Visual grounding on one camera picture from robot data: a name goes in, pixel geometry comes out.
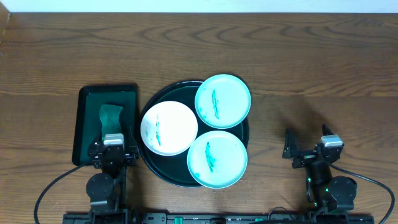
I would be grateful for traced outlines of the green sponge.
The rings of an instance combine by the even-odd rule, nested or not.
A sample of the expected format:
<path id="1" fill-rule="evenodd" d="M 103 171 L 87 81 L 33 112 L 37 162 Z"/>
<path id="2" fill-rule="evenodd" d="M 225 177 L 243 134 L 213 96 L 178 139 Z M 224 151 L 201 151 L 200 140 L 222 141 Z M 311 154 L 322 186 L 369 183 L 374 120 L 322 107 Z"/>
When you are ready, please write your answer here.
<path id="1" fill-rule="evenodd" d="M 122 106 L 118 105 L 102 105 L 99 110 L 99 118 L 102 124 L 101 127 L 101 138 L 105 139 L 107 134 L 118 134 L 122 133 L 120 124 L 120 113 Z"/>

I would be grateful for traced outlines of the white plate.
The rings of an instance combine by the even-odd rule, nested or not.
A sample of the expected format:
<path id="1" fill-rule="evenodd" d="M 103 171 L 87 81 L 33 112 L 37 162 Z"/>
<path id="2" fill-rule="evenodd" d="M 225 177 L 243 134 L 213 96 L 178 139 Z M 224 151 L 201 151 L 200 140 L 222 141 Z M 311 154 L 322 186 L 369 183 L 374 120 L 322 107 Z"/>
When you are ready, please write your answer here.
<path id="1" fill-rule="evenodd" d="M 198 121 L 185 104 L 163 101 L 145 113 L 140 132 L 150 151 L 161 156 L 175 156 L 186 151 L 196 139 Z"/>

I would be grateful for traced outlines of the light green plate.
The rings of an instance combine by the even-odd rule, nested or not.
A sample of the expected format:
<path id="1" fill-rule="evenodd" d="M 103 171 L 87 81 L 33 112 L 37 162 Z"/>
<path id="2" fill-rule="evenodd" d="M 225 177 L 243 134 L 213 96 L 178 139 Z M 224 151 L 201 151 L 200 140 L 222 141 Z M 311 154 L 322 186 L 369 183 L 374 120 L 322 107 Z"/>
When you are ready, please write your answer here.
<path id="1" fill-rule="evenodd" d="M 226 131 L 209 131 L 199 136 L 187 154 L 187 167 L 202 186 L 223 189 L 244 174 L 248 155 L 242 141 Z"/>
<path id="2" fill-rule="evenodd" d="M 251 94 L 247 85 L 229 74 L 206 79 L 195 95 L 198 117 L 208 126 L 229 129 L 241 123 L 251 108 Z"/>

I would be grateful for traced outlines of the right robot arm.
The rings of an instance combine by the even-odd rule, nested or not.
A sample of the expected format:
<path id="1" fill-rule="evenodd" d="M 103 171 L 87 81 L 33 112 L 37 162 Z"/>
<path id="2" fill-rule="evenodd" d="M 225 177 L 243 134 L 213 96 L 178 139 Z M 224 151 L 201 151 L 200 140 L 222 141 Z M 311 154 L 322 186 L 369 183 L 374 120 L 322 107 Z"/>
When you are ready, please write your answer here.
<path id="1" fill-rule="evenodd" d="M 306 188 L 309 202 L 315 208 L 308 211 L 308 219 L 313 222 L 325 220 L 326 216 L 346 215 L 354 209 L 357 183 L 350 177 L 331 174 L 330 167 L 340 158 L 344 143 L 333 134 L 327 125 L 322 126 L 323 136 L 311 150 L 300 150 L 294 132 L 286 130 L 284 159 L 292 160 L 294 169 L 304 168 L 307 173 Z"/>

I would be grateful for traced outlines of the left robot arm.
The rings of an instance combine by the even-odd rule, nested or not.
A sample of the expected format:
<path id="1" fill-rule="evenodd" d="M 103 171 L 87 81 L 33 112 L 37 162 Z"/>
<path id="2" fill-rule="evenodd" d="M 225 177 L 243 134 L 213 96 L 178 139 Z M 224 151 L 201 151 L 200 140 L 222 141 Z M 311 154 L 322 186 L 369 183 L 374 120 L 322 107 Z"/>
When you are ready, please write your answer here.
<path id="1" fill-rule="evenodd" d="M 123 134 L 107 134 L 103 141 L 93 142 L 88 155 L 93 167 L 101 169 L 86 185 L 90 222 L 139 223 L 139 215 L 126 203 L 127 168 L 136 165 L 139 158 L 132 129 Z"/>

